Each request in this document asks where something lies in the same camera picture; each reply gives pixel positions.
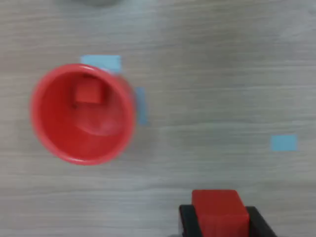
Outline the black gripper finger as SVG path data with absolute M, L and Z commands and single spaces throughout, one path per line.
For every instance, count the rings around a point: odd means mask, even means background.
M 250 237 L 277 237 L 276 233 L 255 206 L 247 206 L 246 210 L 249 214 Z
M 179 220 L 181 237 L 202 237 L 193 205 L 183 204 L 179 206 Z

